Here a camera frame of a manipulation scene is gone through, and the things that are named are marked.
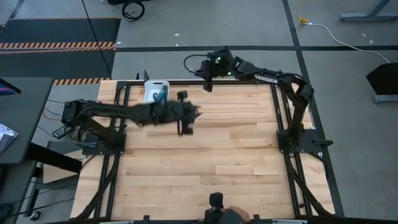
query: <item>white cable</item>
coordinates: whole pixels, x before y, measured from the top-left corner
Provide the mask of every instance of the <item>white cable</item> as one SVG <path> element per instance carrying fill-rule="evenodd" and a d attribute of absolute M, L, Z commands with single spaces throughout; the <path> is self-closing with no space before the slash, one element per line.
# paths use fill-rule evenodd
<path fill-rule="evenodd" d="M 348 44 L 346 44 L 346 43 L 341 42 L 340 40 L 336 39 L 336 37 L 331 33 L 330 29 L 327 28 L 327 27 L 324 26 L 324 25 L 321 25 L 321 24 L 313 24 L 313 23 L 311 23 L 311 22 L 306 22 L 306 23 L 304 23 L 304 25 L 322 27 L 322 28 L 326 29 L 326 30 L 329 32 L 329 34 L 331 35 L 331 37 L 332 37 L 335 41 L 337 41 L 338 43 L 343 44 L 343 45 L 345 45 L 345 46 L 347 46 L 347 47 L 351 47 L 352 49 L 358 50 L 358 51 L 360 51 L 360 52 L 368 52 L 368 53 L 376 54 L 376 55 L 380 56 L 380 58 L 383 58 L 387 63 L 390 63 L 390 61 L 388 61 L 383 55 L 381 55 L 381 54 L 379 54 L 379 53 L 377 53 L 377 52 L 374 52 L 374 51 L 371 51 L 371 50 L 362 50 L 362 49 L 358 49 L 358 48 L 356 48 L 356 47 L 353 47 L 353 46 L 351 46 L 351 45 L 348 45 Z"/>

